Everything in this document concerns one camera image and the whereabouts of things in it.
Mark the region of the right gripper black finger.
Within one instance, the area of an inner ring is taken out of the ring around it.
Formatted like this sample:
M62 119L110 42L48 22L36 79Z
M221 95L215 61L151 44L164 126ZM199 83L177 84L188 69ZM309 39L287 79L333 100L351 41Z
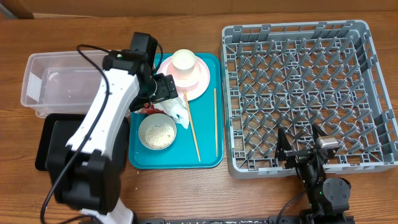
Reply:
M287 159L286 152L291 151L291 145L285 135L285 131L282 127L278 128L277 135L277 146L275 150L275 158L278 158L280 161L285 161Z
M313 141L316 142L319 137L326 136L327 133L322 130L319 125L316 123L312 123L312 136L313 136Z

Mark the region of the white napkin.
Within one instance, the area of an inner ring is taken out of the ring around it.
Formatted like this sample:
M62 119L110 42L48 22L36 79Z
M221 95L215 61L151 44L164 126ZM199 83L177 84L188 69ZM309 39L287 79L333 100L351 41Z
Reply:
M163 111L166 115L170 116L175 123L181 124L185 129L189 127L190 121L186 102L181 98L176 97L156 103L154 108Z

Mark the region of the red snack wrapper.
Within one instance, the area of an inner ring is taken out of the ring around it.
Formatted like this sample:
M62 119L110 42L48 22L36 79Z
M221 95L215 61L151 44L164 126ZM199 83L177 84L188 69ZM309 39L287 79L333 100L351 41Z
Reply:
M135 113L150 115L150 114L156 114L156 113L164 114L164 111L155 108L154 105L150 105L148 108L141 108L139 110L136 110Z

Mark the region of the grey bowl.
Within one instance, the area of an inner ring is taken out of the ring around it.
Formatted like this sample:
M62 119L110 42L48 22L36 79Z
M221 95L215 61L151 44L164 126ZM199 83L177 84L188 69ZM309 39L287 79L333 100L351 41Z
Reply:
M169 147L174 142L176 135L176 124L166 114L149 115L139 125L138 136L140 142L153 151Z

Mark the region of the pile of rice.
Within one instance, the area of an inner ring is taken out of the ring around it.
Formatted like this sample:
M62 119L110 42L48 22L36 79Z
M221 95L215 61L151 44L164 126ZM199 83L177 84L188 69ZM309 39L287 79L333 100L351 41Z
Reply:
M167 123L155 123L151 125L144 135L148 146L152 149L163 149L168 147L175 138L175 131Z

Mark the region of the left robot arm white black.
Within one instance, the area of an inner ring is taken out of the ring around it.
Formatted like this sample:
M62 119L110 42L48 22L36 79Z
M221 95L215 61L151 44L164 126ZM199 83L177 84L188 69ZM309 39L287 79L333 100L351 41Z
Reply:
M101 66L97 94L76 132L60 149L51 149L46 158L52 188L40 210L50 199L80 211L79 218L96 223L137 223L136 214L120 199L120 171L112 156L114 142L126 111L178 96L171 75L158 71L155 62L162 46L150 34L135 32L130 47L109 50Z

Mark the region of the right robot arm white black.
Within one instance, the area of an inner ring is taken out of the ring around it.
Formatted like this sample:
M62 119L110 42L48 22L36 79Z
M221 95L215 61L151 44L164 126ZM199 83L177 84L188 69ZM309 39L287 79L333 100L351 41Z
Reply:
M314 145L307 149L292 149L283 128L278 129L275 158L285 162L286 169L295 169L304 184L299 193L280 210L276 223L354 223L354 217L345 215L349 210L351 184L339 177L326 176L323 165L335 156L339 143L324 132L319 125L312 124ZM300 197L306 195L309 209L301 210L295 217L284 216L286 208Z

